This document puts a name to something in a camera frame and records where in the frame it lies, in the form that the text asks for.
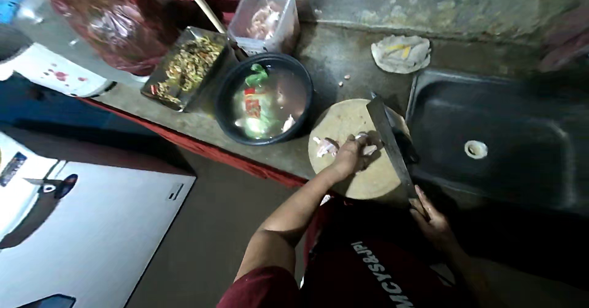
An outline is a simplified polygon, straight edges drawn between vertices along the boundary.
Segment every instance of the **sink drain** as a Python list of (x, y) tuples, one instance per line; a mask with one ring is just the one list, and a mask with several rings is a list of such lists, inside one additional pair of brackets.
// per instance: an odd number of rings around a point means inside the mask
[(468, 157), (471, 157), (475, 160), (480, 160), (481, 158), (487, 156), (489, 149), (483, 142), (470, 140), (464, 144), (464, 152), (467, 153)]

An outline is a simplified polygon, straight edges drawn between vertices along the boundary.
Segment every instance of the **red trim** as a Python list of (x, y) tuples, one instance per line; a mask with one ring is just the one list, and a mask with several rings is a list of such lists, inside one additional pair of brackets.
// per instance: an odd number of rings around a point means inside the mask
[(133, 121), (137, 124), (141, 124), (144, 127), (158, 133), (166, 140), (173, 142), (175, 145), (178, 145), (182, 148), (185, 148), (195, 154), (199, 154), (206, 158), (210, 158), (213, 161), (222, 162), (225, 164), (229, 164), (234, 168), (244, 170), (245, 172), (254, 175), (259, 178), (271, 178), (275, 181), (284, 184), (287, 187), (299, 187), (303, 186), (307, 180), (305, 178), (301, 178), (299, 176), (295, 176), (288, 172), (284, 172), (282, 170), (278, 170), (276, 168), (269, 167), (268, 165), (250, 160), (238, 154), (233, 154), (225, 149), (219, 148), (217, 146), (211, 145), (207, 142), (194, 139), (186, 134), (180, 133), (178, 131), (174, 131), (170, 128), (166, 128), (165, 126), (150, 122), (146, 119), (140, 118), (138, 116), (129, 114), (128, 112), (121, 111), (117, 108), (113, 108), (111, 106), (105, 105), (102, 102), (94, 101), (92, 99), (85, 99), (85, 98), (77, 98), (80, 101), (84, 101), (89, 103), (93, 106), (101, 108), (103, 110), (110, 111), (118, 116), (126, 118), (130, 121)]

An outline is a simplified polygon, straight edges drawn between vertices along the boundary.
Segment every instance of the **concrete counter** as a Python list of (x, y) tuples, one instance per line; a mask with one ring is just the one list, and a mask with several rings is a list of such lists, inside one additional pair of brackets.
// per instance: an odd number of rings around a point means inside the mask
[[(379, 69), (371, 54), (371, 44), (390, 33), (371, 33), (328, 25), (302, 24), (295, 56), (309, 71), (314, 100), (300, 135), (288, 142), (269, 146), (244, 146), (231, 140), (217, 122), (199, 114), (179, 113), (151, 101), (136, 87), (118, 84), (94, 98), (148, 121), (208, 142), (253, 161), (311, 178), (313, 169), (307, 156), (309, 132), (320, 114), (336, 102), (353, 98), (369, 99), (371, 91), (384, 97), (400, 114), (407, 108), (413, 75), (387, 73)], [(521, 76), (535, 68), (534, 49), (515, 44), (466, 43), (431, 40), (430, 67), (483, 75)], [(350, 75), (349, 80), (343, 77)]]

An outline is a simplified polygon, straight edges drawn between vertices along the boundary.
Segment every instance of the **red plastic bag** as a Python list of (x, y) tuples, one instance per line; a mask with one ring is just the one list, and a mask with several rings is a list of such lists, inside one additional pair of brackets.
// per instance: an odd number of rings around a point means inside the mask
[(178, 38), (155, 0), (51, 0), (70, 26), (115, 69), (149, 75)]

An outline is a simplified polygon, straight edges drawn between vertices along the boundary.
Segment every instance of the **hand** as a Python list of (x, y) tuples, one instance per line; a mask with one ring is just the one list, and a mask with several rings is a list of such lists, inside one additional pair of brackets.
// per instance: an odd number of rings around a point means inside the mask
[(413, 208), (409, 210), (421, 232), (423, 232), (423, 235), (434, 247), (442, 252), (450, 252), (454, 248), (459, 248), (460, 245), (456, 237), (454, 237), (452, 229), (450, 229), (450, 224), (448, 224), (446, 216), (432, 205), (419, 186), (415, 186), (415, 191), (419, 196), (423, 209), (430, 218), (429, 221), (426, 221), (417, 210)]
[(335, 161), (325, 168), (330, 173), (334, 184), (346, 179), (349, 175), (362, 168), (364, 159), (360, 157), (360, 151), (367, 141), (368, 137), (362, 136), (356, 140), (350, 134), (346, 143), (339, 148)]

